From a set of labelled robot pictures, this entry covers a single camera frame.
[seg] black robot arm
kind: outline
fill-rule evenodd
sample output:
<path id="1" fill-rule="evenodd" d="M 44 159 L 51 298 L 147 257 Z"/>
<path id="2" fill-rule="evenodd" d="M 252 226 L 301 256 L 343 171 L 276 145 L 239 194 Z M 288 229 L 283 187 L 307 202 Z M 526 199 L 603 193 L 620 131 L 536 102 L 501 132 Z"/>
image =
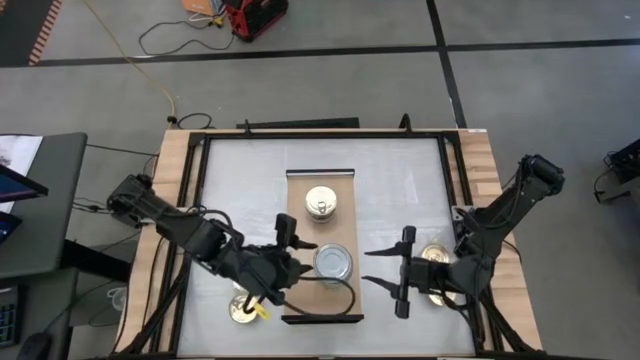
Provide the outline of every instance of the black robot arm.
<path id="1" fill-rule="evenodd" d="M 296 220 L 286 214 L 276 216 L 275 245 L 243 246 L 244 236 L 233 228 L 226 214 L 217 210 L 182 212 L 156 196 L 151 179 L 145 175 L 129 175 L 109 196 L 107 207 L 129 225 L 139 225 L 145 218 L 153 220 L 161 236 L 183 248 L 209 272 L 237 282 L 251 296 L 266 298 L 274 305 L 283 305 L 281 290 L 296 284 L 300 275 L 312 269 L 286 251 L 287 247 L 317 247 L 295 235 Z M 221 214 L 226 223 L 204 219 L 206 213 Z"/>
<path id="2" fill-rule="evenodd" d="M 372 276 L 363 279 L 387 289 L 396 300 L 395 314 L 409 317 L 409 287 L 420 293 L 454 291 L 478 299 L 489 285 L 502 241 L 540 200 L 558 194 L 564 184 L 563 171 L 540 155 L 525 156 L 514 175 L 514 183 L 493 203 L 469 212 L 454 208 L 454 228 L 458 242 L 453 264 L 411 257 L 416 228 L 407 226 L 402 241 L 393 248 L 366 253 L 372 256 L 402 256 L 400 284 Z"/>

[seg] metal can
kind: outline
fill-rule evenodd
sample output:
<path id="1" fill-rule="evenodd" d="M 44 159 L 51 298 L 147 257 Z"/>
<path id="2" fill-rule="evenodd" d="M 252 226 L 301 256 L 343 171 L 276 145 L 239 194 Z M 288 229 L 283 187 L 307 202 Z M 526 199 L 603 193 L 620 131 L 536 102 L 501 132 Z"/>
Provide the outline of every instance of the metal can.
<path id="1" fill-rule="evenodd" d="M 316 251 L 316 255 L 313 258 L 313 267 L 320 277 L 332 277 L 349 281 L 353 273 L 353 259 L 344 246 L 326 244 Z M 340 285 L 340 282 L 335 280 L 326 280 L 322 283 L 328 287 Z"/>
<path id="2" fill-rule="evenodd" d="M 258 314 L 256 311 L 251 312 L 251 314 L 245 314 L 244 310 L 242 310 L 242 305 L 244 305 L 245 301 L 247 301 L 247 295 L 238 295 L 231 299 L 229 303 L 229 315 L 231 315 L 233 321 L 240 324 L 252 322 Z M 256 302 L 257 298 L 254 297 L 249 303 L 249 308 L 252 308 Z"/>
<path id="3" fill-rule="evenodd" d="M 305 207 L 316 222 L 327 222 L 338 206 L 335 191 L 328 186 L 316 186 L 307 192 Z"/>
<path id="4" fill-rule="evenodd" d="M 449 253 L 447 252 L 447 249 L 445 249 L 442 245 L 428 245 L 426 248 L 424 248 L 424 250 L 422 250 L 421 257 L 429 261 L 446 264 L 451 263 Z M 456 293 L 454 292 L 447 291 L 445 294 L 449 299 L 451 299 L 451 301 L 454 301 L 456 299 Z M 438 306 L 444 306 L 444 300 L 440 295 L 429 295 L 429 299 L 431 299 L 431 301 Z"/>

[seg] metal frame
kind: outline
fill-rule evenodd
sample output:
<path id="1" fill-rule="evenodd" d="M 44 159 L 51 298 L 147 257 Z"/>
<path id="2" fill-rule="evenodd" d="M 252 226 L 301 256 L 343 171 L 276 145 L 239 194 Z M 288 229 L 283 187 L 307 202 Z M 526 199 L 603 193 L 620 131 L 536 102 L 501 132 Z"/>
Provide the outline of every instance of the metal frame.
<path id="1" fill-rule="evenodd" d="M 326 131 L 313 131 L 313 132 L 304 132 L 304 131 L 296 131 L 296 130 L 287 130 L 282 129 L 282 131 L 258 131 L 253 132 L 251 130 L 250 124 L 245 122 L 244 132 L 235 132 L 235 133 L 206 133 L 206 132 L 192 132 L 189 137 L 189 144 L 187 150 L 187 156 L 185 159 L 185 167 L 183 170 L 183 178 L 180 184 L 179 191 L 179 206 L 186 206 L 184 204 L 186 199 L 186 194 L 188 192 L 188 183 L 189 183 L 189 174 L 191 174 L 191 170 L 193 168 L 193 156 L 195 153 L 195 147 L 202 145 L 202 155 L 200 156 L 200 164 L 198 176 L 195 185 L 195 196 L 194 202 L 191 206 L 198 206 L 202 200 L 202 192 L 204 186 L 204 179 L 206 177 L 206 169 L 208 164 L 208 158 L 211 150 L 211 142 L 214 140 L 246 140 L 246 139 L 375 139 L 375 138 L 396 138 L 396 139 L 406 139 L 406 138 L 420 138 L 420 139 L 435 139 L 438 143 L 438 150 L 440 154 L 440 160 L 442 163 L 442 170 L 444 175 L 445 188 L 447 191 L 447 198 L 450 206 L 455 206 L 456 204 L 456 196 L 455 189 L 453 188 L 453 179 L 451 175 L 451 169 L 449 167 L 449 159 L 447 156 L 446 144 L 450 143 L 454 150 L 454 157 L 456 161 L 457 168 L 459 169 L 458 174 L 460 177 L 460 183 L 462 187 L 462 196 L 464 199 L 465 205 L 472 205 L 473 199 L 471 196 L 471 190 L 469 187 L 469 182 L 466 174 L 466 168 L 464 165 L 464 159 L 462 156 L 462 149 L 460 145 L 460 136 L 458 131 L 456 130 L 442 130 L 442 131 L 414 131 L 411 127 L 411 121 L 405 115 L 401 122 L 401 128 L 404 128 L 405 131 L 335 131 L 332 129 L 327 129 Z M 171 261 L 171 266 L 165 266 L 165 274 L 163 274 L 163 279 L 165 275 L 173 273 L 173 260 Z M 169 343 L 169 351 L 177 352 L 178 343 L 182 325 L 182 315 L 184 312 L 184 305 L 186 300 L 186 292 L 187 292 L 188 283 L 185 288 L 180 292 L 176 301 L 176 311 L 174 315 L 174 324 L 171 329 L 171 341 Z M 480 312 L 480 307 L 477 302 L 470 296 L 466 296 L 467 304 L 471 306 L 468 307 L 469 319 L 471 322 L 471 335 L 473 338 L 474 350 L 477 353 L 484 350 L 484 326 L 482 315 Z M 502 350 L 502 336 L 497 332 L 497 328 L 491 324 L 489 321 L 489 325 L 491 328 L 492 340 L 494 343 L 494 347 L 496 350 Z M 156 334 L 154 336 L 160 337 L 161 329 L 156 330 Z M 150 349 L 151 351 L 158 351 L 157 347 L 155 349 Z"/>

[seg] monitor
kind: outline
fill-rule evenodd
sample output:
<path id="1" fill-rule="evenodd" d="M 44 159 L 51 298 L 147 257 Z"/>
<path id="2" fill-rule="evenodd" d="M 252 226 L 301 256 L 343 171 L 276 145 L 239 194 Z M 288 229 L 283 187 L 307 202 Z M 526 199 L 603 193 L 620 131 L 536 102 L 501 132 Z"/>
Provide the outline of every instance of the monitor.
<path id="1" fill-rule="evenodd" d="M 0 165 L 0 203 L 46 196 L 49 189 Z"/>

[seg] gray floor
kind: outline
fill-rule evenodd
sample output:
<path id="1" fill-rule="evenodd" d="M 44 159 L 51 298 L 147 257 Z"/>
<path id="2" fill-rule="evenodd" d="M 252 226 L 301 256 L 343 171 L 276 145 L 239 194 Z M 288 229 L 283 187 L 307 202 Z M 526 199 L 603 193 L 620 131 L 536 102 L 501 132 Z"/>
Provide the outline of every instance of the gray floor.
<path id="1" fill-rule="evenodd" d="M 186 19 L 179 2 L 94 1 L 127 53 L 158 21 Z M 640 5 L 610 0 L 437 0 L 450 44 L 640 37 Z M 45 59 L 117 56 L 80 0 L 66 0 Z M 193 36 L 177 28 L 145 44 L 166 51 Z M 197 36 L 224 44 L 225 30 Z M 229 51 L 434 43 L 423 0 L 292 0 L 274 29 Z M 197 46 L 185 53 L 203 53 Z M 516 230 L 538 327 L 555 354 L 634 359 L 640 352 L 640 216 L 625 199 L 598 205 L 594 178 L 607 151 L 640 136 L 640 47 L 517 50 L 450 55 L 470 127 L 489 129 L 502 179 L 525 153 L 566 170 L 567 183 Z M 455 125 L 438 57 L 428 54 L 162 63 L 144 66 L 175 95 L 179 114 L 208 112 L 219 128 L 244 119 L 359 116 L 365 127 Z M 157 151 L 168 106 L 129 65 L 0 69 L 3 132 L 84 131 L 107 146 Z M 78 196 L 104 199 L 147 159 L 88 149 Z M 74 215 L 71 238 L 105 245 L 131 229 Z M 80 287 L 95 279 L 85 279 Z M 99 310 L 104 294 L 79 319 Z M 104 355 L 115 334 L 77 327 L 71 358 Z"/>

